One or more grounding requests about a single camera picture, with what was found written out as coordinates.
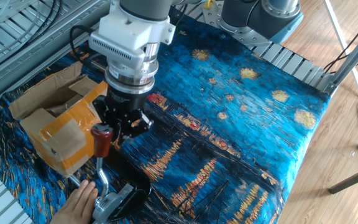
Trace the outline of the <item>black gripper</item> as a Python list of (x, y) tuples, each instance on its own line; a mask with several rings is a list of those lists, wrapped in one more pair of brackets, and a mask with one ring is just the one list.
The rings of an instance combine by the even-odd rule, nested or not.
[(152, 119), (149, 119), (143, 112), (145, 104), (145, 94), (130, 94), (118, 91), (114, 88), (108, 88), (106, 99), (96, 98), (93, 101), (93, 106), (103, 124), (111, 124), (111, 113), (116, 111), (129, 112), (134, 111), (135, 117), (130, 122), (130, 137), (137, 137), (149, 131), (154, 124)]

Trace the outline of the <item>person hand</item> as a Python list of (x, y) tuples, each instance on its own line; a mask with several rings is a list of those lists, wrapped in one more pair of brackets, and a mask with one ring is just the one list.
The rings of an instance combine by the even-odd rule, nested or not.
[(94, 182), (83, 180), (53, 216), (50, 224), (87, 224), (91, 221), (98, 189)]

